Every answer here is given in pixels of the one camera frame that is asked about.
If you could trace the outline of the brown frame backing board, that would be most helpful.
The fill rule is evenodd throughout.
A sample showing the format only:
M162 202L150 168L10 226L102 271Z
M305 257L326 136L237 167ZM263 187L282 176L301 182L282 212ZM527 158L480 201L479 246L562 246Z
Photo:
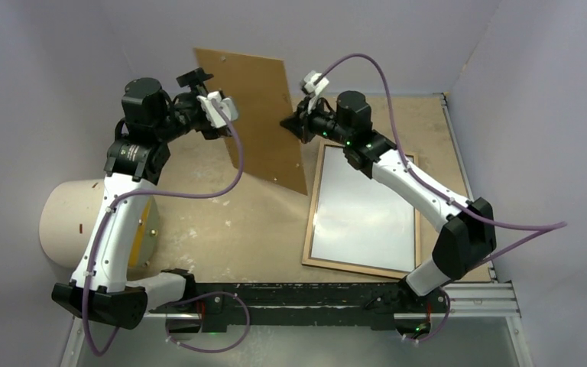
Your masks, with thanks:
M209 90L222 90L238 109L233 123L244 151L244 173L306 195L300 143L280 125L294 113L284 61L273 57L195 47L200 67L214 77Z

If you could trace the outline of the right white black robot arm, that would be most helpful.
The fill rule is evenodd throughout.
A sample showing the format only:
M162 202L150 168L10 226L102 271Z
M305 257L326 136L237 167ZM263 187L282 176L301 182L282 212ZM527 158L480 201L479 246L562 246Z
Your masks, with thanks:
M304 144L320 136L342 145L350 166L401 196L437 231L430 258L400 282L404 309L419 310L432 291L463 278L497 248L491 204L452 192L408 161L398 144L374 129L362 93L340 93L334 109L324 98L307 96L279 124Z

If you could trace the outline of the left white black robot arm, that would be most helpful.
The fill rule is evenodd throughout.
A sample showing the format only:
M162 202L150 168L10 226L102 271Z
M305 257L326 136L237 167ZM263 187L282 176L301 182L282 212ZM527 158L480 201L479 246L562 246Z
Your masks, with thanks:
M196 306L189 272L174 269L130 281L127 271L144 211L159 194L170 142L189 132L207 140L227 137L228 122L238 118L232 99L206 88L210 77L202 68L179 76L182 92L176 96L150 77L125 86L124 115L107 150L94 230L68 282L55 284L51 293L52 300L75 317L131 330L146 312L162 305L180 313Z

